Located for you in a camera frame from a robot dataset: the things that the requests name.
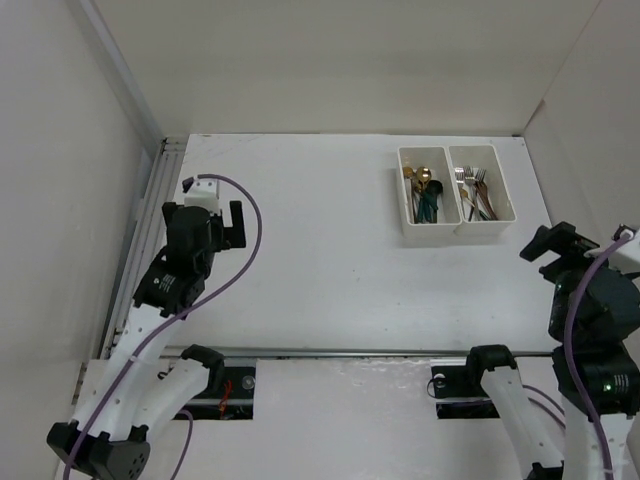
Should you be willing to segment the brown wooden fork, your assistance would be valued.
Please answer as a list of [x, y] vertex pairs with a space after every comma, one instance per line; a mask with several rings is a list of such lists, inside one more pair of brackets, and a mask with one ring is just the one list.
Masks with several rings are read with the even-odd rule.
[[489, 200], [488, 187], [484, 182], [485, 176], [486, 170], [484, 168], [478, 168], [475, 174], [475, 188], [478, 195], [480, 196], [481, 202], [486, 208], [487, 214], [492, 220], [496, 221], [498, 219], [498, 216], [496, 215]]

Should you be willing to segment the silver fork green handle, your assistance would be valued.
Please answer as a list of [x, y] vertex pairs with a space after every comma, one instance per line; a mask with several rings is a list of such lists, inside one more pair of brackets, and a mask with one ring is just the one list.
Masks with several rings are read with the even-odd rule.
[[493, 216], [489, 213], [487, 207], [480, 207], [478, 205], [478, 187], [484, 181], [486, 176], [486, 170], [484, 168], [472, 167], [470, 165], [465, 165], [463, 167], [464, 174], [464, 182], [467, 185], [467, 190], [469, 193], [467, 194], [467, 198], [470, 200], [470, 212], [467, 220], [472, 221], [473, 219], [489, 221], [493, 219]]

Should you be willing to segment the black round spoon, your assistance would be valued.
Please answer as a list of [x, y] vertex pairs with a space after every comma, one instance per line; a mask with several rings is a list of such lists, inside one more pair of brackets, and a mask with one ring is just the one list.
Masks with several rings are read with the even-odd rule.
[[438, 198], [443, 192], [443, 185], [438, 180], [430, 180], [424, 194], [427, 203], [428, 219], [430, 223], [438, 222]]

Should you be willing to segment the gold spoon green handle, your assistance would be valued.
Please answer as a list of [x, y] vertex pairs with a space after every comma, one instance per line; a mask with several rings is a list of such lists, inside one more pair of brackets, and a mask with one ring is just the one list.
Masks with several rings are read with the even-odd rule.
[[413, 188], [415, 203], [414, 219], [417, 223], [435, 223], [437, 221], [437, 201], [426, 188], [416, 185]]
[[402, 172], [412, 222], [414, 224], [421, 224], [423, 222], [421, 210], [422, 195], [416, 182], [415, 171], [409, 166], [404, 166]]
[[428, 184], [431, 181], [431, 170], [427, 167], [419, 167], [416, 170], [416, 181], [420, 200], [418, 202], [417, 220], [420, 223], [431, 223], [433, 221], [431, 208], [431, 195], [428, 192]]

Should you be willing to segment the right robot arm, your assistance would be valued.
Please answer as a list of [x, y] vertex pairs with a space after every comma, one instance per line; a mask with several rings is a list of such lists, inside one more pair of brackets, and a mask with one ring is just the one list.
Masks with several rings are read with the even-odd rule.
[[548, 252], [557, 257], [539, 272], [554, 286], [548, 333], [564, 447], [537, 418], [506, 346], [472, 348], [463, 381], [495, 407], [523, 478], [618, 479], [639, 413], [639, 366], [625, 346], [639, 329], [639, 232], [622, 225], [602, 248], [567, 222], [541, 226], [520, 256]]

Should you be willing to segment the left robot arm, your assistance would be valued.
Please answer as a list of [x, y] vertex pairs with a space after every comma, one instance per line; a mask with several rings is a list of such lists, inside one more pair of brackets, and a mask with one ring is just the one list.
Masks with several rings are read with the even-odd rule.
[[213, 396], [223, 387], [223, 355], [200, 345], [188, 347], [163, 380], [152, 376], [188, 314], [207, 302], [203, 292], [215, 255], [246, 245], [242, 204], [229, 207], [232, 223], [226, 226], [220, 213], [202, 205], [163, 205], [166, 245], [134, 293], [103, 377], [72, 418], [53, 424], [47, 435], [67, 471], [93, 479], [139, 478], [161, 428], [196, 395]]

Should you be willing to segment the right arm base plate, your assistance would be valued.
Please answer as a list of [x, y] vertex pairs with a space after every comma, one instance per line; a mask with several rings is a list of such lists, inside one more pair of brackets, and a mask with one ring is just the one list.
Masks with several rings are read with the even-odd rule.
[[431, 363], [428, 395], [435, 401], [438, 420], [498, 419], [488, 394], [471, 378], [464, 361], [448, 359]]

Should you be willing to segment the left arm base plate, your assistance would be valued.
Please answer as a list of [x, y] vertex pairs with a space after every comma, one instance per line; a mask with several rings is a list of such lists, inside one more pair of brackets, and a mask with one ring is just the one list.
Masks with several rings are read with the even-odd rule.
[[220, 383], [210, 381], [207, 389], [189, 400], [183, 409], [195, 420], [252, 420], [255, 388], [256, 362], [231, 359]]

